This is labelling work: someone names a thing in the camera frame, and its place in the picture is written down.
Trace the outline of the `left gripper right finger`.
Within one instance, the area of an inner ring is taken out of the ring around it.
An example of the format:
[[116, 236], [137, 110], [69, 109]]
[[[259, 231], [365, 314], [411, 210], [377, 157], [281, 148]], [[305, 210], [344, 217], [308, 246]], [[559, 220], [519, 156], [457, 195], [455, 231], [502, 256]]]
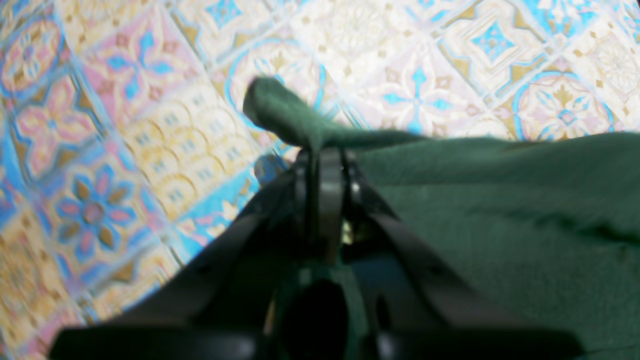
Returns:
[[320, 151], [320, 250], [326, 264], [340, 255], [343, 221], [372, 226], [382, 262], [404, 276], [386, 278], [382, 292], [363, 295], [374, 330], [363, 340], [371, 360], [572, 360], [584, 353], [578, 338], [514, 316], [478, 294], [427, 244], [402, 223], [366, 182], [352, 153]]

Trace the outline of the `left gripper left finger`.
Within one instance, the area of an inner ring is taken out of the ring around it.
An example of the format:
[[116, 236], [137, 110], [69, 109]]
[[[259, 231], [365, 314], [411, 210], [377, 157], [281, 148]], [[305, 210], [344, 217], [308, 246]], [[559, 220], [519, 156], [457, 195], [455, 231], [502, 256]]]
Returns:
[[301, 151], [162, 289], [126, 312], [65, 328], [52, 360], [267, 360], [263, 323], [285, 276], [320, 257], [317, 157]]

